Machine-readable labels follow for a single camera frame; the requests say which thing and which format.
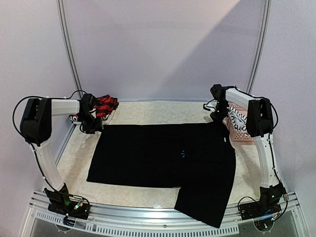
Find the black t-shirt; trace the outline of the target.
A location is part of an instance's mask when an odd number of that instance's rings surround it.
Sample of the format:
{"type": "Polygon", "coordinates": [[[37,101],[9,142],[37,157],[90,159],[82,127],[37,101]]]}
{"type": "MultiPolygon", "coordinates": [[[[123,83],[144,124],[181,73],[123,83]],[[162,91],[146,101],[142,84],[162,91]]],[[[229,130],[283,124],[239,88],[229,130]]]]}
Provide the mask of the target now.
{"type": "Polygon", "coordinates": [[[219,122],[107,125],[87,180],[110,185],[178,188],[174,208],[220,227],[232,191],[236,154],[219,122]]]}

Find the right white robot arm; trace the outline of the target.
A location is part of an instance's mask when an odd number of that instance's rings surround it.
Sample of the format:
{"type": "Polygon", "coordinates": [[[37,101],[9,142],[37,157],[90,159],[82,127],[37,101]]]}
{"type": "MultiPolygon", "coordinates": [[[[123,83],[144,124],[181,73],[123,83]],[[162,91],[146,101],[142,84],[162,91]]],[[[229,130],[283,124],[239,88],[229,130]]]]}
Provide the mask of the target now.
{"type": "Polygon", "coordinates": [[[247,111],[246,131],[257,148],[261,169],[261,200],[256,203],[255,211],[259,215],[266,215],[274,208],[274,200],[286,193],[277,170],[274,152],[275,109],[268,98],[250,95],[235,86],[214,84],[210,93],[216,101],[215,111],[210,114],[214,121],[222,122],[228,116],[230,102],[247,111]]]}

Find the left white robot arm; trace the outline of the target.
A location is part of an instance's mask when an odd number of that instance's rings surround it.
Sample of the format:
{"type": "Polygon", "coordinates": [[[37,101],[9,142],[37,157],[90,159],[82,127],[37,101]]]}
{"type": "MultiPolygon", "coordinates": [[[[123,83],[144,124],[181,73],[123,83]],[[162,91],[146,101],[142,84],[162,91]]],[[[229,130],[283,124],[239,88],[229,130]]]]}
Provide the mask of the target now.
{"type": "Polygon", "coordinates": [[[51,151],[52,117],[77,114],[84,133],[101,131],[102,121],[91,112],[97,99],[86,93],[81,99],[27,96],[20,101],[25,100],[27,102],[17,132],[31,147],[45,182],[52,190],[59,192],[66,185],[51,151]]]}

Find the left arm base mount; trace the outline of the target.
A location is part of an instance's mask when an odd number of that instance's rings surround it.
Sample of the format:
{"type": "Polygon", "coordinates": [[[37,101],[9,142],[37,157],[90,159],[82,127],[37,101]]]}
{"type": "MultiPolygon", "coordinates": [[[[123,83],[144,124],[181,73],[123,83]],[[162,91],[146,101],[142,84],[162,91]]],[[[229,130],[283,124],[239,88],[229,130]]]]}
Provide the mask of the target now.
{"type": "Polygon", "coordinates": [[[87,220],[90,214],[90,202],[77,195],[50,191],[44,188],[43,191],[49,199],[48,210],[66,217],[87,220]]]}

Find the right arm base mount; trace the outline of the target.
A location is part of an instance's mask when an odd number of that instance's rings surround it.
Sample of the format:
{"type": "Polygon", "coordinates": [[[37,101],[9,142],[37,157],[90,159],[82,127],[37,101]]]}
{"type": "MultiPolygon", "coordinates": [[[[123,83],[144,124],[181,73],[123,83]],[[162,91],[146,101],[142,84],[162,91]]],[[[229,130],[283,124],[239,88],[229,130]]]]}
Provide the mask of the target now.
{"type": "Polygon", "coordinates": [[[260,190],[259,200],[252,197],[242,197],[237,203],[237,209],[242,220],[255,219],[271,215],[270,220],[275,222],[287,210],[288,193],[282,191],[260,190]]]}

